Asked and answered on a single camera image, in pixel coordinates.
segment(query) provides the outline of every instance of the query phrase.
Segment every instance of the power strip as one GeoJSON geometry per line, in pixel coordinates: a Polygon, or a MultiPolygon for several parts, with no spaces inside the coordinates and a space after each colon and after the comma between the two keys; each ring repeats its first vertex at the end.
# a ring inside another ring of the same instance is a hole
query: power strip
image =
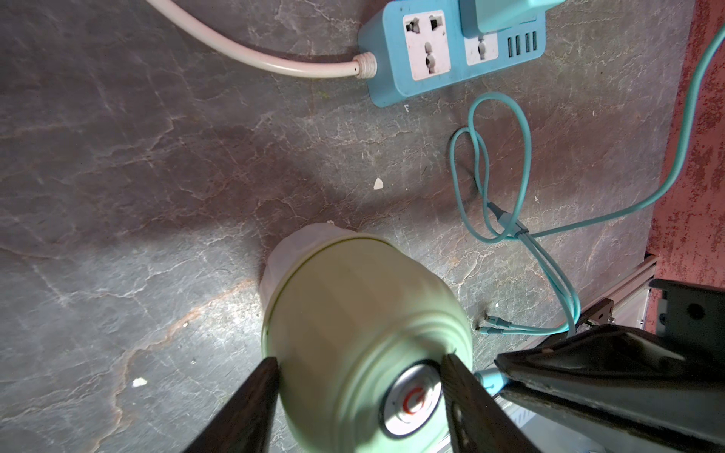
{"type": "Polygon", "coordinates": [[[357,35],[360,53],[378,64],[368,79],[373,103],[411,96],[538,58],[546,46],[545,12],[473,38],[463,35],[459,0],[395,0],[357,35]]]}

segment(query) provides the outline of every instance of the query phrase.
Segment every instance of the red wall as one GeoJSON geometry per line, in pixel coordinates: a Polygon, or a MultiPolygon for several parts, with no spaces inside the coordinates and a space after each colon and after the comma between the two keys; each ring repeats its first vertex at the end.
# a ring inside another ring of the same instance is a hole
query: red wall
{"type": "MultiPolygon", "coordinates": [[[[692,73],[725,22],[725,1],[697,0],[663,166],[669,171],[679,139],[692,73]]],[[[685,168],[655,205],[648,251],[658,255],[659,278],[725,288],[725,45],[700,91],[685,168]]]]}

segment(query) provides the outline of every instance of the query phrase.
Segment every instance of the cable strain relief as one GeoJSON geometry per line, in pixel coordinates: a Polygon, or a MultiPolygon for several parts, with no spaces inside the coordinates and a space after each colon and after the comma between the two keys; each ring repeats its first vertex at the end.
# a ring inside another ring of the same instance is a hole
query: cable strain relief
{"type": "Polygon", "coordinates": [[[357,62],[360,65],[360,71],[355,76],[359,79],[373,78],[378,72],[378,60],[375,59],[375,55],[371,52],[355,55],[352,58],[352,61],[357,62]]]}
{"type": "Polygon", "coordinates": [[[479,328],[478,332],[482,335],[502,335],[504,329],[497,329],[494,327],[482,327],[479,328]]]}
{"type": "Polygon", "coordinates": [[[499,220],[503,213],[505,212],[503,209],[499,208],[497,204],[495,204],[493,201],[489,201],[487,204],[488,208],[491,210],[491,212],[494,213],[496,216],[496,220],[499,220]]]}
{"type": "Polygon", "coordinates": [[[511,327],[511,322],[510,321],[503,320],[503,319],[501,319],[498,316],[488,316],[488,318],[486,319],[486,321],[488,322],[488,324],[493,324],[496,327],[506,327],[506,328],[511,327]]]}

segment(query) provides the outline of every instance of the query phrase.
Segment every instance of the cable connector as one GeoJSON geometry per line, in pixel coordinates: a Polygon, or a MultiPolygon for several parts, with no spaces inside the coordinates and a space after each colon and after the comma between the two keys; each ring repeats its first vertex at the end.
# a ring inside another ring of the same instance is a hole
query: cable connector
{"type": "Polygon", "coordinates": [[[503,327],[503,328],[511,327],[510,321],[503,320],[498,316],[486,316],[486,322],[488,324],[495,325],[496,327],[503,327]]]}
{"type": "MultiPolygon", "coordinates": [[[[491,210],[491,212],[494,213],[494,216],[496,217],[496,220],[498,220],[499,225],[506,228],[506,224],[511,221],[511,213],[499,208],[493,201],[489,201],[487,206],[491,210]]],[[[518,235],[520,234],[529,232],[529,229],[526,227],[526,225],[521,223],[518,219],[516,220],[515,225],[517,229],[512,232],[512,236],[514,238],[518,237],[518,235]]]]}
{"type": "Polygon", "coordinates": [[[481,335],[502,335],[505,331],[495,327],[479,327],[478,332],[481,335]]]}
{"type": "Polygon", "coordinates": [[[508,378],[498,368],[487,368],[476,371],[473,375],[491,396],[500,392],[508,384],[508,378]]]}

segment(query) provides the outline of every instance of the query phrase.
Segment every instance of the gray marble surface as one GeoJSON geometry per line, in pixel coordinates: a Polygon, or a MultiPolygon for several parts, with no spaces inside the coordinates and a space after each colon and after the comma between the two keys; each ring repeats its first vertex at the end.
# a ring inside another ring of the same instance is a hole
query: gray marble surface
{"type": "MultiPolygon", "coordinates": [[[[179,3],[307,61],[349,59],[384,4],[179,3]]],[[[532,230],[641,199],[658,183],[692,2],[568,0],[547,16],[542,58],[386,109],[360,80],[222,57],[142,0],[0,11],[0,449],[178,452],[261,360],[265,257],[308,223],[391,239],[472,321],[487,309],[552,324],[559,307],[523,247],[478,244],[462,227],[447,142],[478,94],[502,91],[533,131],[532,230]]],[[[492,198],[510,208],[518,126],[495,104],[478,120],[492,198]]],[[[471,199],[468,143],[459,153],[471,199]]],[[[481,205],[469,211],[481,226],[481,205]]],[[[586,301],[642,261],[650,216],[542,243],[586,301]]],[[[474,336],[476,366],[525,340],[474,336]]],[[[299,451],[280,410],[271,451],[299,451]]]]}

